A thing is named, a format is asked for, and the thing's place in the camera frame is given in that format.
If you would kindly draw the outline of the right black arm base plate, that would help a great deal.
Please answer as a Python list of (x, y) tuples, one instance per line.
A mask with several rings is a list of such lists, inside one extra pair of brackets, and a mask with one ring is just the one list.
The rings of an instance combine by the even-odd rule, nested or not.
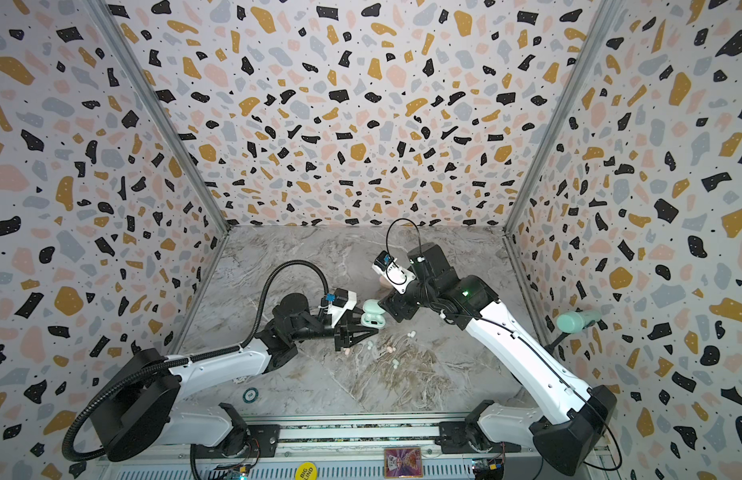
[(513, 443), (490, 441), (476, 424), (461, 421), (445, 421), (438, 424), (438, 435), (434, 440), (445, 454), (492, 454), (518, 453), (522, 448)]

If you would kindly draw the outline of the mint green earbud case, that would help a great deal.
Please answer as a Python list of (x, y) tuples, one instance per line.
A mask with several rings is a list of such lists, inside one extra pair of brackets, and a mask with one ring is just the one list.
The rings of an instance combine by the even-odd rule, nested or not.
[(368, 299), (363, 303), (360, 323), (364, 327), (382, 329), (386, 325), (385, 310), (378, 300)]

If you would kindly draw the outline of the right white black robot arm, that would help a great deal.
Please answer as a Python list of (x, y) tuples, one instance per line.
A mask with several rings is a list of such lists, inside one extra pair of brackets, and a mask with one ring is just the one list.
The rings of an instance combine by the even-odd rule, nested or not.
[(479, 404), (454, 433), (443, 428), (443, 450), (470, 448), (489, 453), (501, 443), (534, 449), (557, 472), (572, 477), (609, 431), (615, 395), (604, 385), (591, 387), (564, 368), (511, 315), (498, 294), (480, 277), (459, 277), (441, 247), (425, 243), (399, 266), (383, 251), (373, 269), (393, 290), (380, 307), (394, 320), (411, 319), (428, 309), (486, 347), (535, 402), (533, 408)]

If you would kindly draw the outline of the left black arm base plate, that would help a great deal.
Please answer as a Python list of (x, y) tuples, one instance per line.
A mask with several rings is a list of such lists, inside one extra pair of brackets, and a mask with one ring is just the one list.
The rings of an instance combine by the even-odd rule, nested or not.
[(279, 443), (281, 427), (277, 424), (234, 427), (216, 446), (198, 446), (197, 459), (237, 460), (272, 458)]

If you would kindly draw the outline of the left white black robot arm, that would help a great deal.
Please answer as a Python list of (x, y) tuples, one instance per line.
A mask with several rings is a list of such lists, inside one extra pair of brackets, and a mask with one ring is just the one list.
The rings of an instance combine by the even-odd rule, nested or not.
[(93, 411), (90, 419), (107, 459), (125, 461), (155, 444), (194, 444), (225, 457), (249, 452), (259, 441), (231, 404), (182, 409), (178, 402), (234, 379), (271, 373), (292, 360), (303, 341), (330, 339), (341, 351), (376, 335), (385, 324), (377, 301), (359, 304), (355, 293), (344, 289), (324, 297), (317, 313), (311, 313), (305, 295), (292, 293), (272, 314), (244, 347), (168, 357), (150, 349), (130, 360), (117, 381), (151, 366), (158, 370), (124, 386)]

